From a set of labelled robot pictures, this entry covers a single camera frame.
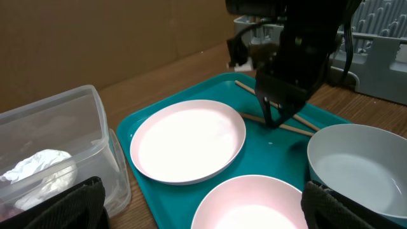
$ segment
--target teal tray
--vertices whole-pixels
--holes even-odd
[[[207,181],[187,186],[171,186],[142,175],[134,167],[130,157],[132,136],[146,118],[171,104],[210,99],[223,102],[237,111],[262,116],[257,98],[237,86],[235,80],[254,88],[255,80],[249,76],[240,73],[221,74],[137,111],[120,123],[118,139],[159,228],[190,228],[195,210],[206,194],[218,184],[236,176],[272,176],[300,190],[308,180],[307,144],[310,138],[282,129],[271,130],[250,120],[245,120],[247,136],[236,159],[222,173]],[[299,115],[320,128],[348,122],[310,104]],[[312,131],[296,120],[288,120],[286,124]]]

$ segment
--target cardboard backdrop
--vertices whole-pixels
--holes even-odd
[[[235,18],[224,0],[0,2],[0,112],[201,52],[231,37]]]

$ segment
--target white bowl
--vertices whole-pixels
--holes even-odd
[[[151,115],[134,134],[130,156],[151,179],[193,184],[227,168],[245,137],[244,121],[233,108],[216,101],[185,101]]]
[[[308,144],[311,178],[407,226],[407,140],[375,127],[341,124]]]
[[[268,176],[234,177],[206,195],[191,229],[308,228],[301,192]]]

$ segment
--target brown tabletop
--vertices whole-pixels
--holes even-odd
[[[135,76],[101,90],[110,128],[130,113],[227,71],[226,44],[191,55],[154,71]],[[407,137],[407,107],[324,85],[309,101],[354,123],[371,125]],[[139,185],[128,168],[132,199],[111,219],[113,229],[157,228]]]

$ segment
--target wooden chopstick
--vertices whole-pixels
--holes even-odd
[[[239,87],[243,88],[244,90],[247,90],[248,92],[252,93],[253,95],[256,95],[256,94],[254,93],[254,90],[253,90],[252,88],[250,88],[249,86],[247,86],[247,85],[245,85],[245,84],[243,84],[242,82],[237,81],[237,80],[235,80],[235,83],[236,83]],[[272,102],[272,101],[270,101],[270,105],[272,105],[272,106],[275,107],[275,108],[278,107],[278,105],[277,105],[276,103]],[[295,120],[299,121],[300,123],[302,123],[302,124],[304,124],[304,125],[310,127],[310,128],[313,129],[314,131],[319,131],[319,130],[320,130],[320,128],[316,127],[314,124],[310,123],[309,121],[306,121],[304,118],[300,117],[298,114],[294,114],[293,118],[294,118]]]
[[[251,115],[251,114],[242,113],[242,112],[239,112],[239,114],[241,115],[241,117],[247,118],[248,120],[252,120],[252,121],[262,123],[262,124],[266,124],[266,121],[263,118],[260,118],[260,117],[257,117],[257,116]],[[296,132],[296,133],[299,133],[299,134],[307,135],[307,136],[310,136],[310,137],[312,137],[314,135],[314,133],[311,133],[311,132],[308,132],[308,131],[305,131],[305,130],[302,130],[302,129],[298,129],[298,128],[295,128],[295,127],[290,127],[289,125],[286,125],[286,124],[281,124],[279,126],[279,128],[282,128],[284,130],[289,130],[289,131],[292,131],[292,132]]]

